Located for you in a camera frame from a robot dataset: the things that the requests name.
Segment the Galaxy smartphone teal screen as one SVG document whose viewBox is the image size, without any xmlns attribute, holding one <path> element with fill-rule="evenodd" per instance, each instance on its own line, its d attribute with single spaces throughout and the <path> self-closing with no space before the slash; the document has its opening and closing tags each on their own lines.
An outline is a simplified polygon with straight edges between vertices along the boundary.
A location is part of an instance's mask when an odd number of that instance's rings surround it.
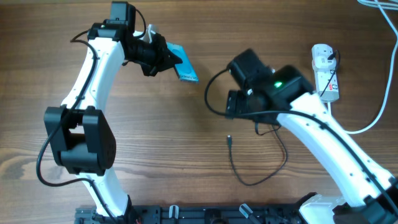
<svg viewBox="0 0 398 224">
<path fill-rule="evenodd" d="M 182 63 L 177 63 L 174 66 L 179 80 L 182 82 L 198 83 L 198 76 L 184 48 L 181 45 L 173 44 L 170 42 L 167 42 L 167 47 L 174 55 L 178 56 L 182 60 Z"/>
</svg>

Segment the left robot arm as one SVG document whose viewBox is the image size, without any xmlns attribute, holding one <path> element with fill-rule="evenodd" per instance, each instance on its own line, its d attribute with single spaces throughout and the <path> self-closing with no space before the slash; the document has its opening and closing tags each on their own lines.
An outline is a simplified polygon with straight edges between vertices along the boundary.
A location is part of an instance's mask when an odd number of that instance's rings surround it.
<svg viewBox="0 0 398 224">
<path fill-rule="evenodd" d="M 116 140 L 104 117 L 120 68 L 133 62 L 147 77 L 172 68 L 180 80 L 198 81 L 183 47 L 168 43 L 153 25 L 136 30 L 139 15 L 128 2 L 112 2 L 110 17 L 85 31 L 88 51 L 72 90 L 44 114 L 44 148 L 51 148 L 55 163 L 86 185 L 96 204 L 92 219 L 99 223 L 141 220 L 116 176 Z"/>
</svg>

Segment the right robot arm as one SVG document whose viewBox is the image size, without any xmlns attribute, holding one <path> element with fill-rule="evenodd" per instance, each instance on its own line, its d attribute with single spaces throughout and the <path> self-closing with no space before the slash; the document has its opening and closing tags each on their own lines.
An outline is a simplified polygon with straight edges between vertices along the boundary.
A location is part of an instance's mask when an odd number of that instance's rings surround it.
<svg viewBox="0 0 398 224">
<path fill-rule="evenodd" d="M 295 67 L 273 71 L 247 49 L 227 69 L 239 85 L 228 95 L 227 116 L 285 127 L 338 186 L 338 197 L 314 194 L 303 201 L 299 213 L 307 223 L 397 221 L 397 179 L 345 133 Z"/>
</svg>

